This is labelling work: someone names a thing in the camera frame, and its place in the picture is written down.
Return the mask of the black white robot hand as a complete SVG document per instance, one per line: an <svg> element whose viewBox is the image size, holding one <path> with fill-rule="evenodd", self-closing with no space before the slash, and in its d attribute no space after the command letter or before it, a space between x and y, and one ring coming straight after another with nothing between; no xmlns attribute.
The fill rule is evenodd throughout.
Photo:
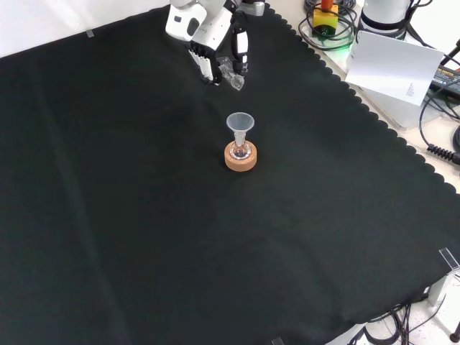
<svg viewBox="0 0 460 345"><path fill-rule="evenodd" d="M247 72L249 39L245 26L236 19L241 3L225 1L218 14L206 19L190 41L188 52L207 83L218 86L222 81L216 54L229 31L232 33L233 67L240 75Z"/></svg>

